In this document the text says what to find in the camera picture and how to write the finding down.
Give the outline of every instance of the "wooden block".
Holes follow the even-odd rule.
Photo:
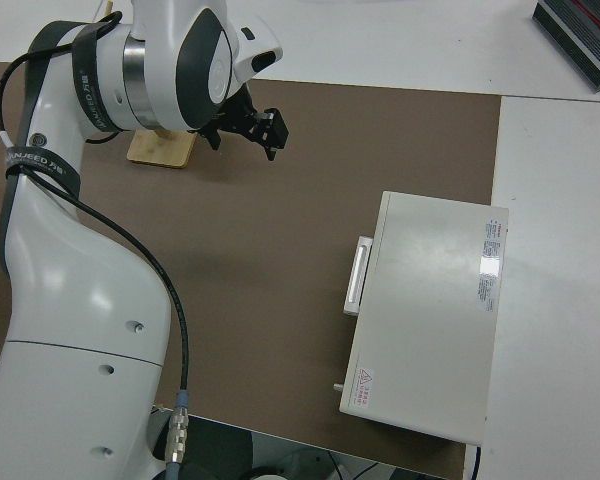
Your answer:
[[[135,163],[160,167],[184,168],[189,161],[197,134],[184,131],[138,130],[127,152],[127,158]]]

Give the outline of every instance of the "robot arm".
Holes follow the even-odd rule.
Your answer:
[[[133,4],[133,25],[45,27],[32,50],[70,51],[34,57],[18,136],[1,132],[13,174],[0,248],[13,301],[0,358],[0,479],[152,480],[165,470],[145,431],[168,339],[167,289],[21,169],[77,197],[84,141],[99,131],[199,130],[217,147],[226,129],[270,158],[286,140],[279,113],[258,114],[245,85],[281,57],[262,22],[228,18],[219,0]],[[182,456],[179,403],[168,464]]]

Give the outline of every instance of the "label sticker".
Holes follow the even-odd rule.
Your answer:
[[[368,368],[358,368],[355,385],[353,386],[353,405],[358,408],[369,407],[371,388],[375,372]]]
[[[498,277],[502,263],[502,236],[506,227],[497,220],[485,224],[480,279],[478,281],[478,307],[492,312],[498,300]]]

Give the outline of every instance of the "white table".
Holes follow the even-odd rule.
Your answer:
[[[0,2],[0,60],[97,3]],[[510,227],[480,478],[600,478],[600,93],[532,22],[535,2],[250,5],[285,48],[266,78],[505,96],[493,204]]]

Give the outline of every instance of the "brown work surface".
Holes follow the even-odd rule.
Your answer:
[[[489,203],[499,97],[265,81],[252,93],[289,126],[275,162],[230,135],[218,152],[196,142],[185,170],[126,161],[130,133],[85,149],[82,199],[135,232],[180,290],[193,412],[460,479],[464,445],[340,413],[332,385],[355,328],[342,313],[355,245],[382,191]],[[0,144],[0,203],[2,157]],[[0,347],[9,309],[0,271]],[[158,402],[171,405],[179,368],[174,327]]]

